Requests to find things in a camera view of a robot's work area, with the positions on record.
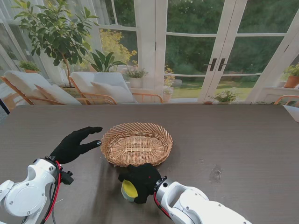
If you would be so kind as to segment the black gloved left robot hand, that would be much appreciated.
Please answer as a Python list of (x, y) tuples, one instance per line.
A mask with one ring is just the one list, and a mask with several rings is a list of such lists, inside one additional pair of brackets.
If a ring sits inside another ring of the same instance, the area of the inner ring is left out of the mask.
[(101, 145), (100, 140), (94, 140), (89, 143), (81, 144), (90, 134), (100, 133), (102, 127), (85, 127), (67, 135), (60, 144), (50, 154), (50, 158), (54, 158), (60, 164), (66, 164), (74, 161), (80, 155), (89, 152)]

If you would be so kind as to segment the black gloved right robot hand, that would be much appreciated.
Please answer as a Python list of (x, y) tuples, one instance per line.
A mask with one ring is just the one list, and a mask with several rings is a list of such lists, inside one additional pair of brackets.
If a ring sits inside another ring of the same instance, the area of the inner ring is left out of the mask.
[(149, 195), (154, 195), (154, 189), (157, 181), (161, 180), (158, 170), (149, 163), (145, 163), (138, 167), (128, 165), (127, 172), (120, 173), (118, 180), (130, 181), (137, 190), (137, 197), (134, 202), (144, 204)]

